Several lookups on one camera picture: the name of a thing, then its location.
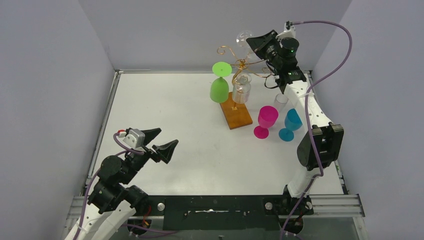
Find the clear round wine glass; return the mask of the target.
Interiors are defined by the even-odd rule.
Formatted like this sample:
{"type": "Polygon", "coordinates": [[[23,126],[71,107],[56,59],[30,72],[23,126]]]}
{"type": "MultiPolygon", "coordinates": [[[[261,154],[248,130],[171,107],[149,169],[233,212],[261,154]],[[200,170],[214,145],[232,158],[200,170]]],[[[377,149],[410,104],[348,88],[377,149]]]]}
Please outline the clear round wine glass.
{"type": "Polygon", "coordinates": [[[240,32],[236,37],[236,43],[238,47],[242,50],[242,55],[249,59],[249,61],[257,59],[255,53],[247,43],[247,39],[251,37],[253,37],[253,33],[250,30],[244,30],[240,32]]]}

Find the clear patterned wine glass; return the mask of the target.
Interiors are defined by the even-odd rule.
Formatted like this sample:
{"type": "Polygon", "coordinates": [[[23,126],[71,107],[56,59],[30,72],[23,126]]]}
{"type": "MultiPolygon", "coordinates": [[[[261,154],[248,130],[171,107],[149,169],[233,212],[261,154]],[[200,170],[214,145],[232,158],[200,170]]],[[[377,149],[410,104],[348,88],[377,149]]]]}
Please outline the clear patterned wine glass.
{"type": "Polygon", "coordinates": [[[250,96],[252,77],[248,73],[236,76],[232,90],[232,100],[237,104],[245,104],[250,96]]]}

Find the green plastic wine glass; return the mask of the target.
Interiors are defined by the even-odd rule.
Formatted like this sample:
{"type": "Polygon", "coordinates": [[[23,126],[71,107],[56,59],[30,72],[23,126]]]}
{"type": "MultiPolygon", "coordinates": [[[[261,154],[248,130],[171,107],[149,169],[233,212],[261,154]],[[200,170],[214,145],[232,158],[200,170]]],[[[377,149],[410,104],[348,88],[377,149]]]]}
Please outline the green plastic wine glass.
{"type": "Polygon", "coordinates": [[[232,67],[227,62],[219,61],[212,66],[212,72],[217,79],[211,84],[209,97],[215,103],[224,103],[229,95],[229,84],[225,77],[232,73],[232,67]]]}

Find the pink plastic wine glass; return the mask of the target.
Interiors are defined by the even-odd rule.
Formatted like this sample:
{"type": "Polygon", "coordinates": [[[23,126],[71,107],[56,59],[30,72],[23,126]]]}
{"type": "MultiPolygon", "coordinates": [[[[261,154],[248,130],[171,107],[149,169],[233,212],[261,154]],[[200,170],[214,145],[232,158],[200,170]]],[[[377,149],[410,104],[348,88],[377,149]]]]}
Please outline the pink plastic wine glass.
{"type": "Polygon", "coordinates": [[[258,126],[253,130],[253,134],[258,139],[266,139],[271,128],[279,117],[279,111],[270,105],[263,106],[258,113],[258,126]]]}

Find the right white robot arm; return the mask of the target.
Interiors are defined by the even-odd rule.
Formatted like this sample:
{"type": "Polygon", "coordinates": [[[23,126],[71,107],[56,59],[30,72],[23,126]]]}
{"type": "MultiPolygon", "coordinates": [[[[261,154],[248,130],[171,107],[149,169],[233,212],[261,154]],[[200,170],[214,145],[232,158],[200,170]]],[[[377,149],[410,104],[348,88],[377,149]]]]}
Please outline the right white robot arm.
{"type": "Polygon", "coordinates": [[[322,111],[312,85],[298,66],[296,54],[300,43],[294,28],[248,37],[246,43],[270,67],[277,87],[292,104],[306,131],[296,150],[301,167],[286,186],[292,198],[305,197],[315,179],[338,159],[344,129],[322,111]]]}

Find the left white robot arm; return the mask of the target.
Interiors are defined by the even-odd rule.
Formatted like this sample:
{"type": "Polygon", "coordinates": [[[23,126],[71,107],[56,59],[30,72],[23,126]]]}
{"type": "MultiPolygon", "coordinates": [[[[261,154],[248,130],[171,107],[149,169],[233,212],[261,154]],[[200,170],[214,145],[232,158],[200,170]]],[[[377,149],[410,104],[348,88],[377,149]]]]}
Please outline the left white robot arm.
{"type": "Polygon", "coordinates": [[[86,187],[80,216],[65,237],[67,240],[108,240],[135,214],[144,218],[134,225],[139,234],[150,231],[145,219],[153,207],[149,195],[136,185],[128,184],[144,165],[152,160],[168,164],[179,141],[163,145],[148,144],[161,133],[160,128],[127,128],[113,134],[123,149],[107,156],[86,187]]]}

